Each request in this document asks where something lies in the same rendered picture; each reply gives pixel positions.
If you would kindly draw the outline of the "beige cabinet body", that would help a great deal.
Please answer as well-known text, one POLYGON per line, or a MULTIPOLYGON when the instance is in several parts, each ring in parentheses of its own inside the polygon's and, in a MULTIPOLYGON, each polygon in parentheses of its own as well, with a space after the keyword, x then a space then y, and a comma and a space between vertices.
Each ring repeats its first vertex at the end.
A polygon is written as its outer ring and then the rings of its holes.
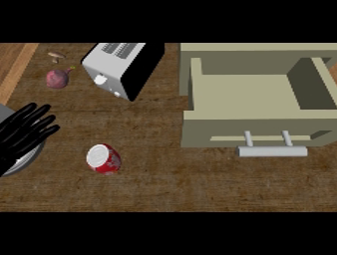
POLYGON ((201 59, 207 75, 284 75, 302 58, 337 64, 337 43, 181 43, 179 94, 188 95, 191 60, 201 59))

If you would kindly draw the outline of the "brown mushroom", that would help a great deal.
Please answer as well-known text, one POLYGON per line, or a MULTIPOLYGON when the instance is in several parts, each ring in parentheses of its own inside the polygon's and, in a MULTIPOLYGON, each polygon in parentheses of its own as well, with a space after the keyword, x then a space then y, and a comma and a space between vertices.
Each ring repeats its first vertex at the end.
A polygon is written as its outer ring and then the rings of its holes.
POLYGON ((49 56, 54 57, 54 63, 57 63, 57 64, 59 64, 59 60, 61 59, 67 58, 67 56, 62 53, 59 53, 59 52, 51 52, 49 56))

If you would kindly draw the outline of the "white and black toaster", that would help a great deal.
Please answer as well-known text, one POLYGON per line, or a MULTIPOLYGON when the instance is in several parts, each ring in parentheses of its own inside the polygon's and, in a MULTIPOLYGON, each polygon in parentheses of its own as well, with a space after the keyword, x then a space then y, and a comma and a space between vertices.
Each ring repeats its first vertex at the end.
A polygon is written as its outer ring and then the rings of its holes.
POLYGON ((164 54, 164 43, 98 43, 82 64, 98 87, 133 102, 164 54))

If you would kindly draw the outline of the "grey round plate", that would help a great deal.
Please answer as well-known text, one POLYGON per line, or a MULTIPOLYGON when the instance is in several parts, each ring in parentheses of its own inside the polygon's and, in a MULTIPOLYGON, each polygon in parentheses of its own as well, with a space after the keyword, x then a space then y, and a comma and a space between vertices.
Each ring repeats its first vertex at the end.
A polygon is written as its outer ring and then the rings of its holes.
POLYGON ((9 176, 15 173, 18 173, 23 169, 25 169, 34 160, 37 159, 43 148, 45 148, 45 142, 42 142, 36 148, 17 160, 15 165, 11 167, 11 169, 5 172, 5 176, 9 176))

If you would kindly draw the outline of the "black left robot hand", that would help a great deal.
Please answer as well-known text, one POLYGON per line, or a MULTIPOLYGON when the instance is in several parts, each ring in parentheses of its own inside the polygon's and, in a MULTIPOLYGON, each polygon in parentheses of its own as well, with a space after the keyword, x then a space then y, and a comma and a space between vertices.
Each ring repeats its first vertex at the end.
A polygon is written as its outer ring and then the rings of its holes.
POLYGON ((40 145, 61 129, 54 125, 55 115, 46 117, 52 106, 28 104, 0 124, 0 177, 17 160, 40 145))

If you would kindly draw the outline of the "red can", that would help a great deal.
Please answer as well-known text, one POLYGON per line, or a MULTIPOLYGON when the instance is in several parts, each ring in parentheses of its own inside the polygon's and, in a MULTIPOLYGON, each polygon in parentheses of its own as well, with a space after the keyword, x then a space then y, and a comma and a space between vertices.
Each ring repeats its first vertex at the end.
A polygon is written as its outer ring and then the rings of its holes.
POLYGON ((88 165, 95 172, 113 175, 119 172, 122 164, 122 156, 108 144, 101 143, 91 148, 88 165))

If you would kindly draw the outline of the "beige open drawer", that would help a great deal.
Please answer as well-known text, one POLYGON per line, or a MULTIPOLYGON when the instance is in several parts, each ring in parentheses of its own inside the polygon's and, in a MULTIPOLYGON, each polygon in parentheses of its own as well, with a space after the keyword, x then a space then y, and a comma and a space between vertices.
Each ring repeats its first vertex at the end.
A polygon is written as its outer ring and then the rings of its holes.
POLYGON ((190 64, 190 109, 182 118, 184 147, 237 147, 252 133, 256 145, 337 141, 337 85, 320 58, 303 58, 286 75, 207 75, 190 64))

